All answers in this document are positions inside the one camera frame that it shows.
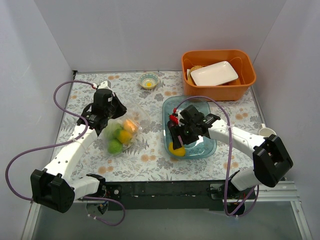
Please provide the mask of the orange peach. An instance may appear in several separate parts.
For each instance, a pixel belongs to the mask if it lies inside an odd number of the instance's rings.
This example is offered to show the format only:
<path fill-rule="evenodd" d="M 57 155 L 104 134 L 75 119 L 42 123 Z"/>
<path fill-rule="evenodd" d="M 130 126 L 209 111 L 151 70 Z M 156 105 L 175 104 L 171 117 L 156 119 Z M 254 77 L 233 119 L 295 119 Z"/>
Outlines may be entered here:
<path fill-rule="evenodd" d="M 126 119 L 123 121 L 123 129 L 131 134 L 135 134 L 138 131 L 139 127 L 130 119 Z"/>

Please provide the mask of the green cabbage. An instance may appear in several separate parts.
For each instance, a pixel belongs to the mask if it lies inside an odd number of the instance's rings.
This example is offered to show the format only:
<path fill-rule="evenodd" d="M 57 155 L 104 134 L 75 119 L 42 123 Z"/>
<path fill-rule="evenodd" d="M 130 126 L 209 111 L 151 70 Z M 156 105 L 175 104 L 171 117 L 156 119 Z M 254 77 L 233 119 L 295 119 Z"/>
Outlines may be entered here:
<path fill-rule="evenodd" d="M 118 122 L 111 122 L 108 126 L 104 129 L 104 136 L 107 140 L 112 140 L 116 138 L 117 131 L 122 130 L 123 127 Z"/>

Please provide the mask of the yellow lemon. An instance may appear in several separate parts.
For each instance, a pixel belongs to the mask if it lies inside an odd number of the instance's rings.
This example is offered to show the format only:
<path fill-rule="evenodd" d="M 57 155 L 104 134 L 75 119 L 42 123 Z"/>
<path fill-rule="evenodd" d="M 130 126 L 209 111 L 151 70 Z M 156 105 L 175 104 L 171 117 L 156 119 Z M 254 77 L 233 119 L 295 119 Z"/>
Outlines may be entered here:
<path fill-rule="evenodd" d="M 171 154 L 177 157 L 184 157 L 186 155 L 186 149 L 184 146 L 174 149 L 173 148 L 173 142 L 170 142 L 168 145 L 168 150 Z"/>

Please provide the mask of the clear zip top bag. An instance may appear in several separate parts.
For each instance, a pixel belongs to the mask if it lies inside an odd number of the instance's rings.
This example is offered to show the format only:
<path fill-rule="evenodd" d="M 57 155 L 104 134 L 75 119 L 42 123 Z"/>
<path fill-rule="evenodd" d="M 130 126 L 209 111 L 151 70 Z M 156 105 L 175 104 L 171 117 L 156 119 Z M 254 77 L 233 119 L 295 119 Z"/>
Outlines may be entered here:
<path fill-rule="evenodd" d="M 137 142 L 140 134 L 151 123 L 150 116 L 136 103 L 128 102 L 126 113 L 116 119 L 110 119 L 103 129 L 104 153 L 107 157 L 119 155 Z"/>

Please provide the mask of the orange green mango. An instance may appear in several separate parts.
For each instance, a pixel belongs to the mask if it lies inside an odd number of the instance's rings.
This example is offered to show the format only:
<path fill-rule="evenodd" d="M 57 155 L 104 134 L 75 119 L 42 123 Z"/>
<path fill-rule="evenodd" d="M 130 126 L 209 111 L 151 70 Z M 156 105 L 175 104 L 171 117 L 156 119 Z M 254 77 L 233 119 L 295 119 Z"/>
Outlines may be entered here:
<path fill-rule="evenodd" d="M 116 134 L 116 138 L 124 145 L 128 145 L 132 138 L 133 138 L 133 135 L 127 131 L 127 130 L 124 130 L 124 129 L 119 129 L 119 131 L 117 132 Z"/>

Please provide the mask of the light green bumpy fruit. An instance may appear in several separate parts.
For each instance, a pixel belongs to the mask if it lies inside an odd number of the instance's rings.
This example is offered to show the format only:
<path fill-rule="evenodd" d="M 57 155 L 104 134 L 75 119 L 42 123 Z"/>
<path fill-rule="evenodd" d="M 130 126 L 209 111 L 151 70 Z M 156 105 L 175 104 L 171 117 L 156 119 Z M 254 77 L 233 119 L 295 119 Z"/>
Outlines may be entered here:
<path fill-rule="evenodd" d="M 119 154 L 123 151 L 123 144 L 117 140 L 112 139 L 108 142 L 107 152 L 112 155 Z"/>

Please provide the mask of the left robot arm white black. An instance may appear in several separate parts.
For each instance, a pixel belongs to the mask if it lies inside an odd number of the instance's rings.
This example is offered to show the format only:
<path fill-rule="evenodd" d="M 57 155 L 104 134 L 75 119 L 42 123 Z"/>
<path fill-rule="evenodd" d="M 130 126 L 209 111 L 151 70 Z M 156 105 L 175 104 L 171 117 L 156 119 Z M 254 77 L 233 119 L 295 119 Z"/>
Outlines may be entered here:
<path fill-rule="evenodd" d="M 89 173 L 72 180 L 71 175 L 89 146 L 107 127 L 110 120 L 127 112 L 108 81 L 96 86 L 93 102 L 87 105 L 74 130 L 60 152 L 42 170 L 30 176 L 32 199 L 35 203 L 65 213 L 74 200 L 89 196 L 101 200 L 106 196 L 105 178 Z"/>

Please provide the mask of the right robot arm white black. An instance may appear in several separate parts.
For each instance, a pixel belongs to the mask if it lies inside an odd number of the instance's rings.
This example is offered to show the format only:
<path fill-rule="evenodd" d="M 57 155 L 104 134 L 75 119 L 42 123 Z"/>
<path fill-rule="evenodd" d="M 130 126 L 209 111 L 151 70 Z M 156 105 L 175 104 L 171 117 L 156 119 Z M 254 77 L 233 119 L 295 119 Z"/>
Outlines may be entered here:
<path fill-rule="evenodd" d="M 228 177 L 225 188 L 232 199 L 239 198 L 245 190 L 257 185 L 275 187 L 294 165 L 279 136 L 271 134 L 265 137 L 232 127 L 217 115 L 204 115 L 193 105 L 181 111 L 174 110 L 169 115 L 167 126 L 174 150 L 206 137 L 232 144 L 233 148 L 252 159 L 252 167 Z"/>

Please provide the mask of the red chili pepper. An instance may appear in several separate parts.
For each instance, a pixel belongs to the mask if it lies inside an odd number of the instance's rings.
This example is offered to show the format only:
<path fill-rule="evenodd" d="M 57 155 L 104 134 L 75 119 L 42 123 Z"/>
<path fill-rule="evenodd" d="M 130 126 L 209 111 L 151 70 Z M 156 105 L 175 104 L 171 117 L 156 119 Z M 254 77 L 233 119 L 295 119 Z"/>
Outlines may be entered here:
<path fill-rule="evenodd" d="M 175 125 L 179 124 L 179 119 L 174 114 L 170 114 L 169 115 L 169 120 Z"/>

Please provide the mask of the clear blue plastic tray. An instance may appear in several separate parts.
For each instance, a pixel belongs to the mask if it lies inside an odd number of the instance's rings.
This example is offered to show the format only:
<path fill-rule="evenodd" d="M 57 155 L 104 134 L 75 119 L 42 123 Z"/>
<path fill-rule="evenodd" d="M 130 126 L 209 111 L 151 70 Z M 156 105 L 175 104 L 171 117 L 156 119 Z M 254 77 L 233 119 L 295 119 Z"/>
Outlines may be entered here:
<path fill-rule="evenodd" d="M 196 160 L 210 157 L 217 148 L 217 141 L 214 139 L 208 139 L 207 137 L 199 136 L 199 140 L 191 144 L 184 145 L 185 155 L 174 155 L 170 152 L 170 143 L 173 142 L 170 130 L 168 128 L 168 121 L 170 120 L 170 114 L 173 113 L 173 109 L 178 106 L 187 96 L 173 96 L 164 101 L 162 105 L 162 132 L 163 142 L 166 152 L 171 156 L 179 160 Z M 179 106 L 177 111 L 182 111 L 189 105 L 194 105 L 197 110 L 205 115 L 209 114 L 210 106 L 203 98 L 193 98 Z"/>

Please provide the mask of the floral table mat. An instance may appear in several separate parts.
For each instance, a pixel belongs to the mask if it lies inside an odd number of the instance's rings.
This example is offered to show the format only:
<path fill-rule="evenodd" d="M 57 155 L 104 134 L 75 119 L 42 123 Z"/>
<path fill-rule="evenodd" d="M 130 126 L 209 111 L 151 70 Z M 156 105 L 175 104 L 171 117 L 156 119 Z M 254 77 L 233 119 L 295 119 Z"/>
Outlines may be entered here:
<path fill-rule="evenodd" d="M 139 85 L 140 72 L 77 73 L 72 86 L 67 110 L 60 127 L 58 141 L 66 141 L 76 124 L 73 113 L 80 114 L 93 100 L 94 90 L 89 83 L 109 81 L 120 101 L 137 103 L 149 115 L 150 124 L 137 136 L 137 142 L 116 156 L 106 156 L 104 141 L 99 137 L 83 154 L 74 168 L 71 179 L 87 174 L 98 174 L 111 181 L 184 181 L 223 180 L 226 172 L 234 173 L 253 165 L 253 161 L 237 149 L 229 155 L 228 145 L 218 142 L 215 153 L 201 159 L 177 159 L 164 147 L 162 106 L 165 100 L 183 94 L 180 71 L 159 71 L 159 83 L 145 90 Z"/>

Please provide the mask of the white rectangular plate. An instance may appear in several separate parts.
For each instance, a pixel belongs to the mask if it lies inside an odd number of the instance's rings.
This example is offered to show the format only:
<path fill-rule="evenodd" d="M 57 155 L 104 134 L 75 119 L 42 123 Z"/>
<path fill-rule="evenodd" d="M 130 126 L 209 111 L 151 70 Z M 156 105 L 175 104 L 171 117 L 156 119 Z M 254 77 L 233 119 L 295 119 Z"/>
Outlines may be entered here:
<path fill-rule="evenodd" d="M 191 76 L 198 87 L 214 87 L 239 78 L 237 72 L 228 61 L 221 61 L 195 70 Z"/>

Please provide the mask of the white cup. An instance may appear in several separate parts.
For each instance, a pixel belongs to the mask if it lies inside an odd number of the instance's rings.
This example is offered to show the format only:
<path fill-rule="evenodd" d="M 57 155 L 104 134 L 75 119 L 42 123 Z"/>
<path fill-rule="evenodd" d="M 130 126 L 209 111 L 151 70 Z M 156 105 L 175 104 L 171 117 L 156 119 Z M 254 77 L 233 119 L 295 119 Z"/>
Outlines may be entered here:
<path fill-rule="evenodd" d="M 258 128 L 258 135 L 262 137 L 270 137 L 271 135 L 276 135 L 276 132 L 273 129 L 266 127 L 264 123 L 261 123 Z"/>

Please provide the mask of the orange plastic bin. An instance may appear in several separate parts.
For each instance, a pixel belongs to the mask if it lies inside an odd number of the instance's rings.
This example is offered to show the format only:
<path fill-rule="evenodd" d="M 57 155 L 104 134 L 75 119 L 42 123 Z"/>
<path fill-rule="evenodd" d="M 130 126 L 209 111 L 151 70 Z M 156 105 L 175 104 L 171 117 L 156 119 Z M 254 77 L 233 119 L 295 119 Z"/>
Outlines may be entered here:
<path fill-rule="evenodd" d="M 238 74 L 233 83 L 218 86 L 196 86 L 188 81 L 187 70 L 227 61 Z M 239 49 L 193 50 L 181 57 L 183 93 L 186 96 L 206 96 L 215 101 L 237 101 L 256 82 L 256 72 L 250 57 Z"/>

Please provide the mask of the aluminium frame rail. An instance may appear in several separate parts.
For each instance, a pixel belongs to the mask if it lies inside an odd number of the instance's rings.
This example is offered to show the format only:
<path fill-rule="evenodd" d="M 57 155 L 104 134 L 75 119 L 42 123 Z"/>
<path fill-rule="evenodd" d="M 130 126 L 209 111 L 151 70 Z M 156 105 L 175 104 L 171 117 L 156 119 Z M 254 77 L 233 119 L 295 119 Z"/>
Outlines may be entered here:
<path fill-rule="evenodd" d="M 261 201 L 298 201 L 297 188 L 292 181 L 280 181 L 275 187 L 261 185 L 249 189 L 237 190 L 231 185 L 225 187 L 222 180 L 201 181 L 132 181 L 107 182 L 86 176 L 67 183 L 64 179 L 54 177 L 52 180 L 31 182 L 33 200 L 38 204 L 62 208 L 71 205 L 73 201 L 89 197 L 106 197 L 122 200 L 126 196 L 210 196 L 213 200 L 228 200 L 237 197 L 254 199 L 259 196 Z"/>

